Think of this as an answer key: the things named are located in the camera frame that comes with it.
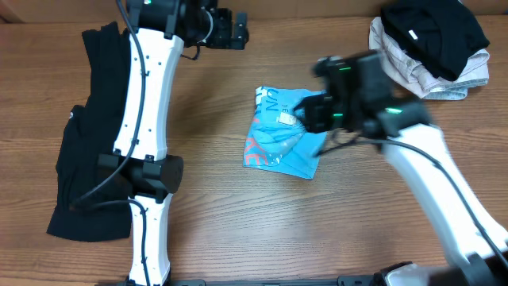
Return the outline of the light blue t-shirt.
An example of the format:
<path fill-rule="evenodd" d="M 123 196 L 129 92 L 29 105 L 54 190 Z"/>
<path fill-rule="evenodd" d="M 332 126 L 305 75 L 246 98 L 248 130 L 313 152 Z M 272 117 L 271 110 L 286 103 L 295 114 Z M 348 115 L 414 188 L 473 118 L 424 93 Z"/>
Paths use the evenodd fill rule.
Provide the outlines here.
<path fill-rule="evenodd" d="M 308 133 L 294 114 L 305 98 L 319 95 L 307 89 L 256 88 L 256 109 L 249 128 L 243 165 L 306 180 L 314 178 L 327 133 Z"/>

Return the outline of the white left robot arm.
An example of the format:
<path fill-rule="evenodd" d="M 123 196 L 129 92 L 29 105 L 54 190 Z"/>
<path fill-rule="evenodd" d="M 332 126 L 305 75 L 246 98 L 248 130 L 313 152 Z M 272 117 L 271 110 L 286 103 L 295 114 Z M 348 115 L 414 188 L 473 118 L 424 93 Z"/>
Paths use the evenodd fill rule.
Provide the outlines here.
<path fill-rule="evenodd" d="M 132 215 L 133 261 L 126 285 L 168 285 L 168 215 L 183 176 L 183 158 L 168 154 L 167 115 L 183 50 L 242 50 L 249 40 L 248 15 L 215 1 L 132 0 L 119 5 L 130 43 L 129 84 L 121 128 L 111 154 L 98 164 L 106 182 L 124 179 Z"/>

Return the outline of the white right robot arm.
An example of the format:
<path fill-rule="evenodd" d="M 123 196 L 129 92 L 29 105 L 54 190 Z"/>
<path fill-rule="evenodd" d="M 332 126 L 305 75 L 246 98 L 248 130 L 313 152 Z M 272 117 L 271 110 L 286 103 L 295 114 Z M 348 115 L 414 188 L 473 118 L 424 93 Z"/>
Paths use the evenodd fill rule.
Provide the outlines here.
<path fill-rule="evenodd" d="M 401 262 L 341 285 L 504 285 L 507 232 L 479 201 L 448 150 L 442 130 L 417 98 L 397 98 L 373 50 L 314 65 L 320 95 L 303 99 L 298 120 L 310 133 L 343 130 L 351 146 L 372 145 L 405 180 L 433 226 L 445 267 Z"/>

